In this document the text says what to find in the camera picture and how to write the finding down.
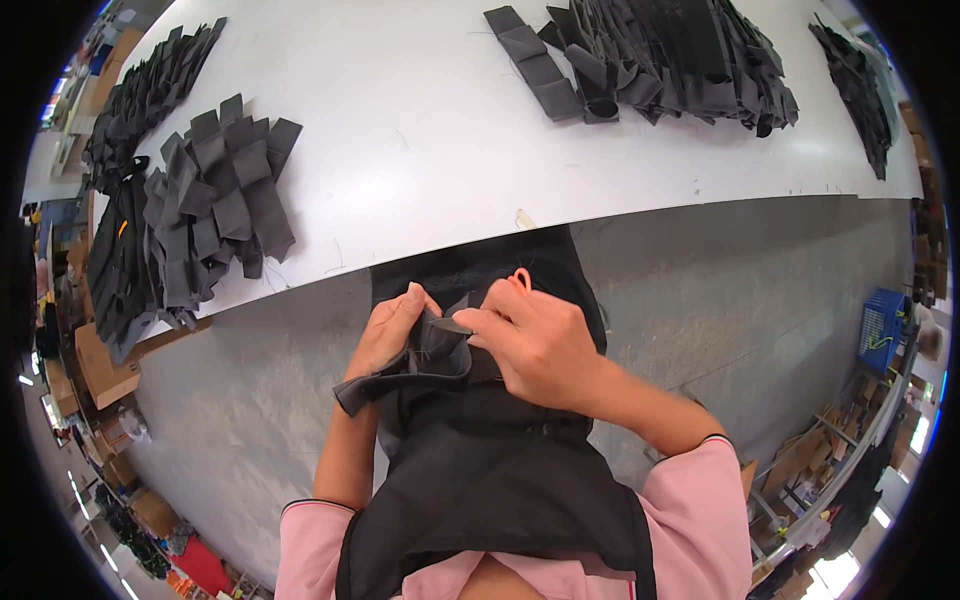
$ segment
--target pink shirt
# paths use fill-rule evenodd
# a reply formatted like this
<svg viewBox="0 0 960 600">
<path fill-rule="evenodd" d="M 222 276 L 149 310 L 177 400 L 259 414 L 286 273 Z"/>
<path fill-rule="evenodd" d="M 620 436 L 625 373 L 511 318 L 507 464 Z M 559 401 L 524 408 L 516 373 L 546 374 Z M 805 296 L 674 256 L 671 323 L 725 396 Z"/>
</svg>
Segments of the pink shirt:
<svg viewBox="0 0 960 600">
<path fill-rule="evenodd" d="M 640 505 L 650 525 L 659 600 L 742 599 L 752 559 L 740 466 L 725 438 L 707 438 L 650 471 Z M 337 563 L 351 509 L 302 500 L 280 519 L 277 600 L 334 598 Z M 629 574 L 590 574 L 579 561 L 550 561 L 493 552 L 549 600 L 634 600 Z M 404 600 L 456 600 L 482 552 L 461 552 L 403 580 Z"/>
</svg>

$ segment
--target blue plastic crate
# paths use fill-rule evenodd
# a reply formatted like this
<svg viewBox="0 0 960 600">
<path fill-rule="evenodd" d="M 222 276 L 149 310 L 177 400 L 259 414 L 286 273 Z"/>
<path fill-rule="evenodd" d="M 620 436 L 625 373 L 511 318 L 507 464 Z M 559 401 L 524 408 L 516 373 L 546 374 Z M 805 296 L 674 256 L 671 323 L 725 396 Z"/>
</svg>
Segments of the blue plastic crate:
<svg viewBox="0 0 960 600">
<path fill-rule="evenodd" d="M 865 364 L 885 372 L 900 345 L 904 294 L 876 288 L 863 303 L 860 344 L 856 355 Z"/>
</svg>

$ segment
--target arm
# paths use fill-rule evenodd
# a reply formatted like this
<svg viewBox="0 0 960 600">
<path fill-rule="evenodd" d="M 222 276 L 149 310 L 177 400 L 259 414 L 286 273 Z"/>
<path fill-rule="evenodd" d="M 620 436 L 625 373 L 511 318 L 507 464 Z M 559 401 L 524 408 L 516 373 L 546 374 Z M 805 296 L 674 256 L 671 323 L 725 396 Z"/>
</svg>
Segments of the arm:
<svg viewBox="0 0 960 600">
<path fill-rule="evenodd" d="M 576 304 L 538 291 L 522 296 L 499 279 L 479 309 L 453 318 L 476 332 L 470 343 L 491 353 L 507 391 L 528 402 L 621 425 L 667 456 L 724 433 L 703 407 L 598 354 Z"/>
<path fill-rule="evenodd" d="M 353 352 L 344 379 L 370 374 L 403 350 L 410 329 L 424 307 L 440 315 L 440 307 L 418 283 L 406 294 L 380 302 Z M 324 449 L 314 474 L 313 496 L 359 510 L 370 502 L 373 490 L 373 444 L 379 408 L 369 404 L 351 419 L 334 402 Z"/>
</svg>

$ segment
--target hand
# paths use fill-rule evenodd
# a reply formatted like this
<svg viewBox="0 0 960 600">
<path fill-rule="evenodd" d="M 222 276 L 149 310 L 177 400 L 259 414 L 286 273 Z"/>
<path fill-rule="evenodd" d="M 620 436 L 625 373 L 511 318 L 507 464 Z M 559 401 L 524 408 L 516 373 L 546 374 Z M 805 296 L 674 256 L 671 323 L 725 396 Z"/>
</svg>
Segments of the hand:
<svg viewBox="0 0 960 600">
<path fill-rule="evenodd" d="M 579 306 L 539 291 L 522 296 L 498 279 L 479 309 L 457 311 L 453 320 L 476 332 L 468 342 L 493 356 L 508 392 L 587 413 L 590 390 L 609 361 L 597 353 Z"/>
<path fill-rule="evenodd" d="M 375 306 L 344 380 L 369 375 L 400 354 L 424 307 L 438 317 L 442 315 L 440 306 L 415 281 L 410 282 L 405 294 Z"/>
</svg>

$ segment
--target factory floor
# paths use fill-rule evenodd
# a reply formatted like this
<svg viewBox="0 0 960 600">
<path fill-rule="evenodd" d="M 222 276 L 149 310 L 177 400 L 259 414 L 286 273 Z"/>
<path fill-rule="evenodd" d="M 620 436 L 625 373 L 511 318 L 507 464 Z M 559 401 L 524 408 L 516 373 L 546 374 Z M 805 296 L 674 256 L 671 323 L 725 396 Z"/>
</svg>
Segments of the factory floor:
<svg viewBox="0 0 960 600">
<path fill-rule="evenodd" d="M 607 355 L 696 396 L 763 469 L 812 412 L 849 389 L 862 302 L 876 286 L 901 290 L 909 280 L 909 215 L 903 200 L 795 196 L 571 231 L 608 317 Z M 208 331 L 140 363 L 136 398 L 153 436 L 128 450 L 140 479 L 269 587 L 280 510 L 310 495 L 330 388 L 370 297 L 366 270 L 339 275 L 220 313 Z M 653 465 L 646 445 L 604 422 L 590 440 L 639 490 Z M 385 474 L 378 454 L 376 483 Z"/>
</svg>

